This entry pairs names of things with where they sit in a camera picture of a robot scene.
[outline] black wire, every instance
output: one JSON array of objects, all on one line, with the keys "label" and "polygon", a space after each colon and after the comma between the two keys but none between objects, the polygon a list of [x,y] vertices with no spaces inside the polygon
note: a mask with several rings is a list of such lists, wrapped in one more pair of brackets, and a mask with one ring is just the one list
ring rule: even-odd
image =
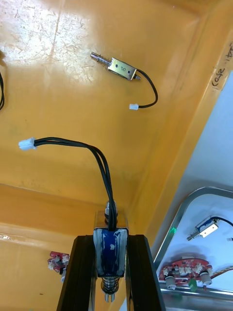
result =
[{"label": "black wire", "polygon": [[4,97],[4,83],[3,83],[3,78],[1,76],[1,73],[0,73],[0,88],[1,88],[0,110],[2,110],[5,104],[5,97]]},{"label": "black wire", "polygon": [[230,225],[233,227],[233,223],[230,222],[230,220],[227,220],[227,219],[225,219],[225,218],[218,217],[218,216],[213,216],[213,217],[211,217],[210,219],[211,219],[211,220],[221,220],[221,221],[223,221],[223,222],[226,222],[226,223],[230,224]]},{"label": "black wire", "polygon": [[139,105],[138,108],[148,108],[148,107],[154,106],[154,105],[158,102],[158,92],[157,92],[157,90],[156,90],[156,88],[155,88],[155,86],[154,86],[154,83],[152,82],[152,80],[150,79],[150,77],[148,77],[147,74],[146,74],[144,71],[142,71],[142,70],[140,70],[140,69],[137,69],[137,71],[138,71],[139,73],[141,73],[141,74],[147,79],[147,81],[148,81],[149,84],[151,85],[151,87],[152,87],[152,89],[153,89],[153,91],[154,91],[154,95],[155,95],[155,100],[154,100],[154,102],[152,102],[151,104],[148,104],[148,105]]},{"label": "black wire", "polygon": [[63,145],[63,146],[70,146],[70,147],[81,147],[81,148],[87,148],[89,149],[94,157],[96,158],[96,161],[99,165],[100,172],[103,178],[103,182],[109,197],[109,221],[108,221],[108,229],[109,230],[115,230],[117,226],[117,211],[116,211],[116,206],[115,202],[113,199],[113,191],[112,191],[112,185],[111,185],[111,178],[110,178],[110,172],[109,172],[109,167],[107,160],[102,153],[101,150],[99,150],[97,147],[79,142],[79,141],[74,141],[74,140],[69,140],[69,139],[64,139],[64,138],[57,138],[57,137],[47,137],[47,138],[41,138],[41,139],[36,139],[34,141],[34,146],[41,146],[41,145]]}]

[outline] wire connector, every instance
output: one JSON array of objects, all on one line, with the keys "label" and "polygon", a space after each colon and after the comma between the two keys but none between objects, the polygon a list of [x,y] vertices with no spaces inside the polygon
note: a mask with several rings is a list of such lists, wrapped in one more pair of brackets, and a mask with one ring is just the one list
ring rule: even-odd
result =
[{"label": "wire connector", "polygon": [[138,104],[130,104],[130,110],[138,110]]},{"label": "wire connector", "polygon": [[20,141],[18,143],[18,146],[23,151],[27,151],[30,149],[36,149],[36,147],[34,146],[34,141],[35,141],[35,138],[31,137],[29,139],[25,139],[25,140]]}]

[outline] push-pull solenoid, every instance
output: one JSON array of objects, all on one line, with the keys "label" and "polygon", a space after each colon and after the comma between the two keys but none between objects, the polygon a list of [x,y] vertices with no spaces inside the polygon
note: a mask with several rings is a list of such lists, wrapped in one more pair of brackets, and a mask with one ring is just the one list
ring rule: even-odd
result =
[{"label": "push-pull solenoid", "polygon": [[137,80],[141,80],[141,77],[138,76],[136,74],[136,72],[139,72],[140,74],[142,74],[146,79],[147,81],[150,83],[153,91],[154,91],[154,95],[155,95],[155,100],[154,102],[152,102],[151,104],[147,104],[147,105],[139,105],[139,104],[130,104],[130,109],[131,110],[138,110],[139,108],[148,108],[148,107],[151,107],[153,105],[155,105],[158,101],[158,93],[157,93],[157,90],[154,86],[154,83],[152,82],[152,80],[147,76],[147,74],[140,70],[140,69],[137,69],[125,62],[122,62],[121,60],[118,60],[114,57],[112,57],[111,60],[101,56],[101,55],[98,55],[94,52],[91,52],[91,57],[93,59],[95,59],[97,62],[103,64],[104,66],[107,67],[107,69],[123,78],[126,78],[127,80],[131,81],[133,79],[137,79]]}]

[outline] metal shaft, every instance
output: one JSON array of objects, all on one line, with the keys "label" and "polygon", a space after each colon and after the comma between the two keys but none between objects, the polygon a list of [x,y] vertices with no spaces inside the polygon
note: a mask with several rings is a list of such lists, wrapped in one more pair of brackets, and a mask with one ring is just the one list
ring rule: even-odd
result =
[{"label": "metal shaft", "polygon": [[110,64],[111,64],[111,62],[108,59],[106,59],[106,58],[102,57],[101,55],[98,55],[94,52],[91,52],[91,57],[93,59],[95,59],[97,62],[102,63],[106,66],[110,66]]},{"label": "metal shaft", "polygon": [[190,234],[190,236],[187,237],[187,240],[190,241],[194,238],[197,238],[199,236],[199,232],[194,232],[192,234]]},{"label": "metal shaft", "polygon": [[103,277],[101,282],[101,288],[104,292],[104,299],[106,302],[109,301],[109,296],[111,296],[111,302],[115,299],[115,293],[119,288],[119,278],[118,277]]}]

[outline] red circuit board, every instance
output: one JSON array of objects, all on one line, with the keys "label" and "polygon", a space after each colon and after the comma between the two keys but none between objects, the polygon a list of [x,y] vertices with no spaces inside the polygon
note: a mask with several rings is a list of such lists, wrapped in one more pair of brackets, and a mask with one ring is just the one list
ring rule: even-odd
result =
[{"label": "red circuit board", "polygon": [[190,279],[200,280],[200,273],[210,272],[212,266],[208,261],[197,258],[185,258],[164,266],[159,273],[159,280],[164,281],[167,275],[175,277],[177,285],[188,284]]},{"label": "red circuit board", "polygon": [[66,268],[67,262],[63,262],[64,258],[69,259],[69,254],[66,253],[58,253],[58,252],[51,252],[51,258],[48,259],[48,265],[50,269],[60,273],[62,268]]}]

